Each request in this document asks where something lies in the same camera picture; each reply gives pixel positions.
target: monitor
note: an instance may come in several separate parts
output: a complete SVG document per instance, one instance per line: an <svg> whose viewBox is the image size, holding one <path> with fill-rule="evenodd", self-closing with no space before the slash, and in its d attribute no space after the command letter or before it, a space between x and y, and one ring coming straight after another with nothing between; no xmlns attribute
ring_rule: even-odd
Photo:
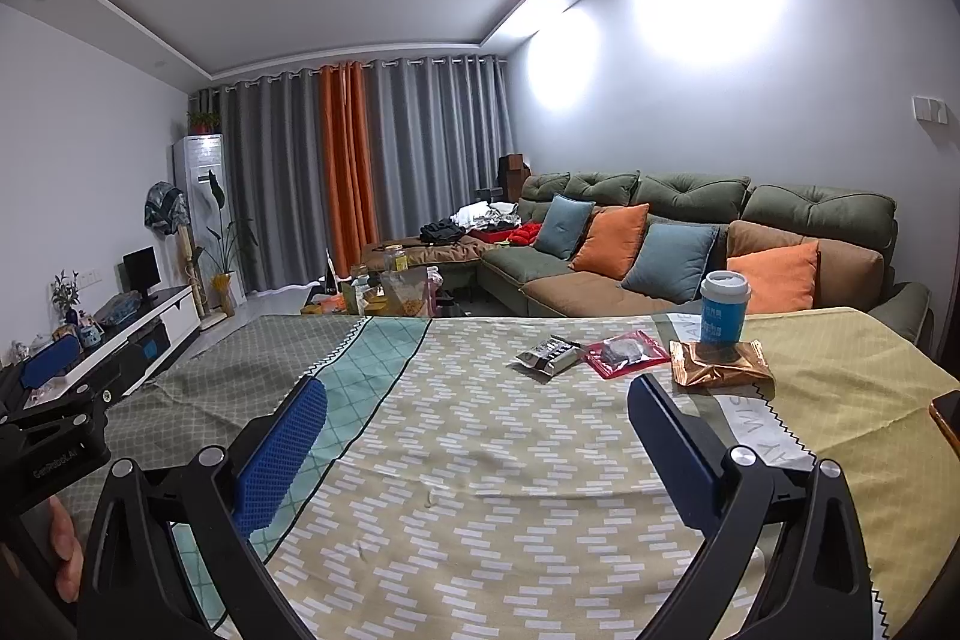
<svg viewBox="0 0 960 640"><path fill-rule="evenodd" d="M136 253L123 256L123 266L127 270L130 290L139 290L143 303L150 301L150 287L160 282L160 270L157 269L157 256L152 247L137 250Z"/></svg>

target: black screen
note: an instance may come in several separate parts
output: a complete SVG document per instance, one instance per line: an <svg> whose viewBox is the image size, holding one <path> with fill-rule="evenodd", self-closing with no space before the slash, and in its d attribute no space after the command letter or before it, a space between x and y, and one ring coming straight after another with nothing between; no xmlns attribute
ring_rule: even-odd
<svg viewBox="0 0 960 640"><path fill-rule="evenodd" d="M123 266L127 270L130 280L130 290L139 290L146 293L150 286L160 282L160 271L157 269L157 256L152 247L137 250L128 256L123 256Z"/></svg>
<svg viewBox="0 0 960 640"><path fill-rule="evenodd" d="M940 414L940 418L947 422L947 426L960 434L960 391L950 391L949 394L934 399L933 407Z"/></svg>

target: brown speaker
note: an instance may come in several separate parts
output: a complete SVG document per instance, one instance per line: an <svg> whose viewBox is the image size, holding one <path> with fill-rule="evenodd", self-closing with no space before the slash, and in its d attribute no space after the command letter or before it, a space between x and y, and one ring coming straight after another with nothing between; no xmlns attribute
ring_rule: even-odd
<svg viewBox="0 0 960 640"><path fill-rule="evenodd" d="M503 189L504 201L519 201L523 183L527 181L529 176L530 167L523 162L521 153L500 156L496 181Z"/></svg>

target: silver screw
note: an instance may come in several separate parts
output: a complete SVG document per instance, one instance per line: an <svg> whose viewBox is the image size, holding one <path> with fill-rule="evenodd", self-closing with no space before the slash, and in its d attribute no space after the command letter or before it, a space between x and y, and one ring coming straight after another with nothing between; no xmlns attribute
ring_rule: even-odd
<svg viewBox="0 0 960 640"><path fill-rule="evenodd" d="M742 445L731 450L730 458L741 467L749 467L757 463L757 454Z"/></svg>
<svg viewBox="0 0 960 640"><path fill-rule="evenodd" d="M214 467L224 461L224 449L213 445L200 451L200 463L205 467Z"/></svg>
<svg viewBox="0 0 960 640"><path fill-rule="evenodd" d="M110 468L110 472L113 473L113 477L127 477L133 472L133 462L128 458L121 458Z"/></svg>
<svg viewBox="0 0 960 640"><path fill-rule="evenodd" d="M831 461L829 458L825 458L824 461L820 462L820 471L827 477L840 477L843 473L840 465L836 461Z"/></svg>

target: vase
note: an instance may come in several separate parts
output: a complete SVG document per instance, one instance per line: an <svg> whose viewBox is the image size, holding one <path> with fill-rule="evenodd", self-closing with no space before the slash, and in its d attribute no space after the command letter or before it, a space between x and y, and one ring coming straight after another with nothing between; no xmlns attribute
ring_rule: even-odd
<svg viewBox="0 0 960 640"><path fill-rule="evenodd" d="M233 317L236 311L233 309L233 298L230 296L230 277L232 273L215 274L210 282L213 283L213 290L220 295L220 306L227 317Z"/></svg>

